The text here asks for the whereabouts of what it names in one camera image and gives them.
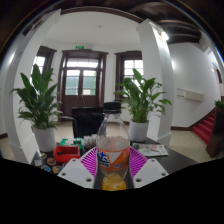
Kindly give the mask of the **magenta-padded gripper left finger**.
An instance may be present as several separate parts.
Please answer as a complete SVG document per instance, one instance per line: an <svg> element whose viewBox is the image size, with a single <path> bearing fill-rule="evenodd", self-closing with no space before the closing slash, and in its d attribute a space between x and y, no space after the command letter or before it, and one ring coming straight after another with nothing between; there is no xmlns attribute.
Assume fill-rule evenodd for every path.
<svg viewBox="0 0 224 224"><path fill-rule="evenodd" d="M96 151L92 148L80 159L71 159L58 176L78 186L93 189L98 169Z"/></svg>

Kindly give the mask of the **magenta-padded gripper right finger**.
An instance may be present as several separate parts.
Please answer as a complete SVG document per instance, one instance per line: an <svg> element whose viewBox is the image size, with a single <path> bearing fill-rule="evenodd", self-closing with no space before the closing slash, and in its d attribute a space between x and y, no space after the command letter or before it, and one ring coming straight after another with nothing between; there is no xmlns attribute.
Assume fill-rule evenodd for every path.
<svg viewBox="0 0 224 224"><path fill-rule="evenodd" d="M147 159L133 147L130 148L129 172L134 188L146 186L168 176L168 172L155 158Z"/></svg>

